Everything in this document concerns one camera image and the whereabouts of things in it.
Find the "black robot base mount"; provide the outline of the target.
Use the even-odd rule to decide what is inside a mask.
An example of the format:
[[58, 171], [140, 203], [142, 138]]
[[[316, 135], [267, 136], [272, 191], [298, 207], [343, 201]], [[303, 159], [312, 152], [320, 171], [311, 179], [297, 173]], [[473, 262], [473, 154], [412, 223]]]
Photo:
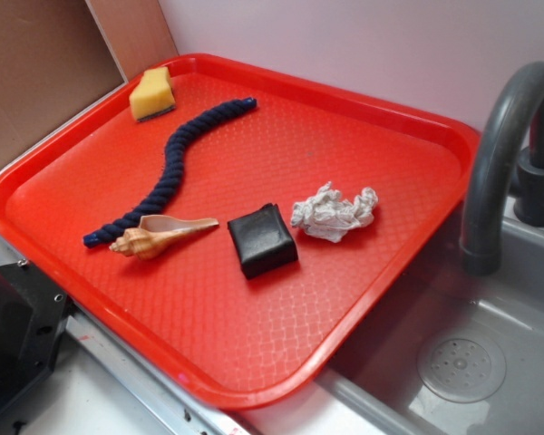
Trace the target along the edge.
[[0, 266], [0, 418], [53, 372], [71, 304], [37, 266]]

